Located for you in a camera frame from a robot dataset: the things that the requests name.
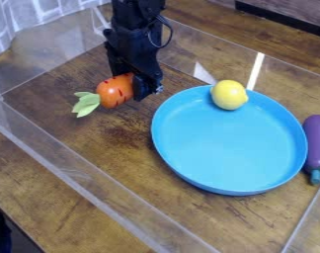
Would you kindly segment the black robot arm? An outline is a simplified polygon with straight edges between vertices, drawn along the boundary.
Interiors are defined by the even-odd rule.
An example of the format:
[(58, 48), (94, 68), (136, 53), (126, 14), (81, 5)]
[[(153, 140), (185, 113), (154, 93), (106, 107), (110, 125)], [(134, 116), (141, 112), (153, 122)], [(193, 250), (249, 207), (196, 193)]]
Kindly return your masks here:
[(132, 72), (134, 99), (142, 101), (162, 90), (158, 51), (162, 42), (161, 15), (165, 0), (112, 0), (112, 28), (104, 30), (105, 47), (114, 76)]

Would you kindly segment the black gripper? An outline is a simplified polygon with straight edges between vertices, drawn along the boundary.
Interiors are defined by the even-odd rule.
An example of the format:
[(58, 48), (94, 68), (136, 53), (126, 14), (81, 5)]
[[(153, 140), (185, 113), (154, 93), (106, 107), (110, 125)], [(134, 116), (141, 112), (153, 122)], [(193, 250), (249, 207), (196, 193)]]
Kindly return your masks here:
[(162, 91), (161, 29), (160, 21), (133, 30), (113, 21), (112, 28), (104, 31), (112, 73), (114, 76), (134, 73), (133, 92), (138, 102)]

